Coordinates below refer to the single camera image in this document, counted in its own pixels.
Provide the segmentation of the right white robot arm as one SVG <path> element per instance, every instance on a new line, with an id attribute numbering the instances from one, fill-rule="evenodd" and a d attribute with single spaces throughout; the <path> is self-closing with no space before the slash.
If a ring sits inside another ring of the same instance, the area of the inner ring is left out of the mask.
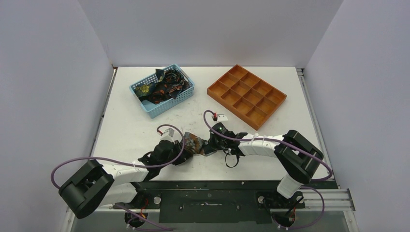
<path id="1" fill-rule="evenodd" d="M 302 185 L 313 179 L 319 165 L 324 165 L 323 153 L 295 130 L 279 136 L 259 136 L 228 130 L 221 122 L 210 128 L 210 149 L 227 151 L 238 158 L 258 155 L 277 158 L 286 171 L 273 194 L 274 203 L 286 207 Z"/>

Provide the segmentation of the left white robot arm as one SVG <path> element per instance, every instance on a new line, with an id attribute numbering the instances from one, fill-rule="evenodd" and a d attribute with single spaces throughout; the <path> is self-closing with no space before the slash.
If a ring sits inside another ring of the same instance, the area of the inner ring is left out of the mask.
<path id="1" fill-rule="evenodd" d="M 170 164 L 179 165 L 198 151 L 184 140 L 160 140 L 138 163 L 126 163 L 103 157 L 86 157 L 86 163 L 64 184 L 55 185 L 60 197 L 78 219 L 93 213 L 99 206 L 127 203 L 138 208 L 144 203 L 144 194 L 133 182 L 145 182 L 158 176 Z"/>

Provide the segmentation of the orange wooden compartment tray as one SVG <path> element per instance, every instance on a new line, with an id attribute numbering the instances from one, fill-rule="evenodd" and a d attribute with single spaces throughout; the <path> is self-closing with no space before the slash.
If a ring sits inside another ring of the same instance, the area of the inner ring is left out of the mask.
<path id="1" fill-rule="evenodd" d="M 255 130 L 287 98 L 285 93 L 238 64 L 209 86 L 207 94 Z"/>

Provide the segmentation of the orange floral necktie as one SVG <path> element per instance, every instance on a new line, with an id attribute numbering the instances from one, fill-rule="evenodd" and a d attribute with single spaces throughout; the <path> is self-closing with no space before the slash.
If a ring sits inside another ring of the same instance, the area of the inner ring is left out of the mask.
<path id="1" fill-rule="evenodd" d="M 205 146 L 208 145 L 208 140 L 204 140 L 190 132 L 185 132 L 185 150 L 192 155 L 202 155 L 205 154 Z"/>

